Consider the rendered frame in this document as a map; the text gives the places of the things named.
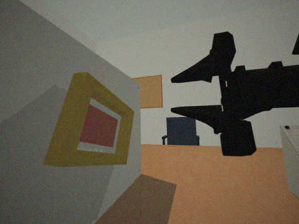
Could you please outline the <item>grey wall panel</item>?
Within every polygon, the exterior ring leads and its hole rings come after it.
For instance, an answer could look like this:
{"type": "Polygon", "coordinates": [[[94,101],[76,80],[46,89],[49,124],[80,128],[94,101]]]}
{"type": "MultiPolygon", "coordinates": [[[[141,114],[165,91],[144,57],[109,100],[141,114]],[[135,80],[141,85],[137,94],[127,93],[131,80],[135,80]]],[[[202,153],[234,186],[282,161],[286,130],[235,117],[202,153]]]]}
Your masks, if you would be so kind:
{"type": "Polygon", "coordinates": [[[140,174],[140,84],[20,0],[0,0],[0,224],[94,224],[140,174]],[[43,165],[83,72],[134,111],[126,165],[43,165]]]}

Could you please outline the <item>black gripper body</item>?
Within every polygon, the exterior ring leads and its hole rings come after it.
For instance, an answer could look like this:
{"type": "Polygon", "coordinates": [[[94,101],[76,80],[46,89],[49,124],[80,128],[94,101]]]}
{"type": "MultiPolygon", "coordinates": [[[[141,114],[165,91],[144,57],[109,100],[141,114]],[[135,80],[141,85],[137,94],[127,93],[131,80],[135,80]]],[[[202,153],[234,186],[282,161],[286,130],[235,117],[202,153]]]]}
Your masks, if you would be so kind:
{"type": "Polygon", "coordinates": [[[240,109],[290,107],[298,96],[298,76],[282,61],[272,62],[267,69],[246,70],[244,65],[236,66],[232,72],[236,47],[228,31],[214,34],[211,49],[216,61],[213,76],[219,76],[223,105],[224,127],[219,132],[222,154],[250,156],[257,149],[251,122],[240,120],[240,109]]]}

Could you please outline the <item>olive-gold picture frame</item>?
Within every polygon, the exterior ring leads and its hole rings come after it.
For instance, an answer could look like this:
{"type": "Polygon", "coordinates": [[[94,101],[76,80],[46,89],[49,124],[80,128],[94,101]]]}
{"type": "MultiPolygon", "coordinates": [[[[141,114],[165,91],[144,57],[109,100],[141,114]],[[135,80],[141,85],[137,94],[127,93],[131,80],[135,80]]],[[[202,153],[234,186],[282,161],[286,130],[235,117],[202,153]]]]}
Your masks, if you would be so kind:
{"type": "Polygon", "coordinates": [[[90,73],[74,73],[43,165],[126,165],[133,117],[90,73]]]}

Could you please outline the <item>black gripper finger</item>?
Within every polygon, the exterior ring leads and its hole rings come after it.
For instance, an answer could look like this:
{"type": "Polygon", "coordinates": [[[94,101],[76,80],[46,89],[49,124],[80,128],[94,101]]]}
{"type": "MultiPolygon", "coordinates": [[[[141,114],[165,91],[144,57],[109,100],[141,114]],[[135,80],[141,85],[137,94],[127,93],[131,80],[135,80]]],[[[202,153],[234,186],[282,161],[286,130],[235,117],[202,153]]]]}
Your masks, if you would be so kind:
{"type": "Polygon", "coordinates": [[[224,127],[222,106],[181,106],[170,109],[171,112],[201,121],[213,128],[214,134],[218,134],[224,127]]]}
{"type": "Polygon", "coordinates": [[[197,62],[195,65],[184,70],[171,78],[172,83],[184,83],[193,81],[206,81],[211,83],[213,71],[215,68],[214,50],[209,51],[209,55],[197,62]]]}

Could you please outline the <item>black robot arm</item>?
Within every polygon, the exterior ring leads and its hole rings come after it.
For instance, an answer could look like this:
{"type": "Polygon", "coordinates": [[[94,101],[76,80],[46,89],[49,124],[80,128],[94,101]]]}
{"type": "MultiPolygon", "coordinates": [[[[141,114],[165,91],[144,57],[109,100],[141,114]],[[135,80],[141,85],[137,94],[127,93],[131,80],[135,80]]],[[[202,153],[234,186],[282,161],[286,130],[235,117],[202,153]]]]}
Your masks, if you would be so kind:
{"type": "MultiPolygon", "coordinates": [[[[297,36],[297,40],[292,52],[293,55],[299,55],[299,35],[297,36]]],[[[288,65],[289,67],[293,68],[298,76],[299,81],[299,64],[298,65],[288,65]]],[[[290,106],[290,107],[299,107],[299,92],[296,101],[290,106]]],[[[244,120],[248,117],[251,117],[257,113],[260,113],[262,111],[270,111],[270,109],[267,108],[254,108],[254,109],[240,109],[240,120],[244,120]]]]}

